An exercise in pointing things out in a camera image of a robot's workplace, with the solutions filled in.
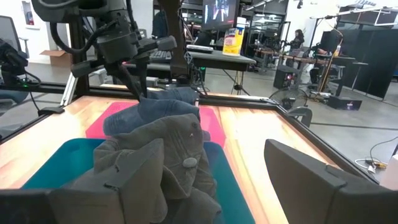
desk fan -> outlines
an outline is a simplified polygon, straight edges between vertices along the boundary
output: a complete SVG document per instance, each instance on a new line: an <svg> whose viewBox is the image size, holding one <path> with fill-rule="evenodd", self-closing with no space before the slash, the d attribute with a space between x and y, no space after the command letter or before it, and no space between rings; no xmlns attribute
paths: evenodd
<svg viewBox="0 0 398 224"><path fill-rule="evenodd" d="M297 88L283 88L273 93L270 99L278 102L285 110L291 110L299 106L307 106L307 94Z"/></svg>

keyboard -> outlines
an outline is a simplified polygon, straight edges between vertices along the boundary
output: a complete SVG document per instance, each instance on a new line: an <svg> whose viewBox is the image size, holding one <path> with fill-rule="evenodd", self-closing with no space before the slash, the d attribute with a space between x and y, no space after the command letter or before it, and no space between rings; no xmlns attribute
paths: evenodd
<svg viewBox="0 0 398 224"><path fill-rule="evenodd" d="M211 53L213 53L213 48L212 47L205 47L205 46L188 44L187 45L187 51L211 54Z"/></svg>
<svg viewBox="0 0 398 224"><path fill-rule="evenodd" d="M172 53L168 51L157 50L150 53L150 60L154 63L170 63L172 59Z"/></svg>

monitor screen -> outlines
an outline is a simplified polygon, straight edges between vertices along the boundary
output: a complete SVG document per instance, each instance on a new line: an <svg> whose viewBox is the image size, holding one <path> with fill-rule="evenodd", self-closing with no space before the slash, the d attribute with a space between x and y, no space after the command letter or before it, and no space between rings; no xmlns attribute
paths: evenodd
<svg viewBox="0 0 398 224"><path fill-rule="evenodd" d="M203 0L202 29L227 29L234 26L237 0Z"/></svg>

pink mat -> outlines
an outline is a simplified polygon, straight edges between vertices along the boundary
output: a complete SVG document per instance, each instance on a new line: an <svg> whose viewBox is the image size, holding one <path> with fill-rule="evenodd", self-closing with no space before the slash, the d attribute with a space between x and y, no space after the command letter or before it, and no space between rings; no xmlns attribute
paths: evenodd
<svg viewBox="0 0 398 224"><path fill-rule="evenodd" d="M136 103L129 102L112 103L111 106L109 106L109 108L106 109L106 111L86 130L86 137L105 139L106 135L103 131L105 118L135 104ZM199 113L202 130L208 131L211 136L211 141L224 148L225 133L223 128L220 126L214 111L210 108L200 108Z"/></svg>

teal mat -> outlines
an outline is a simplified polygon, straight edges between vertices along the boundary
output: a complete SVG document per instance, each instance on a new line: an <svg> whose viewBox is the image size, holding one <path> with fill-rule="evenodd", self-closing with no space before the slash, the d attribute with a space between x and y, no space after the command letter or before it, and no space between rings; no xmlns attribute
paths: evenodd
<svg viewBox="0 0 398 224"><path fill-rule="evenodd" d="M30 178L22 189L54 189L76 179L94 166L93 151L103 139L72 139ZM255 223L220 145L204 143L213 177L217 181L217 199L223 209L217 224Z"/></svg>

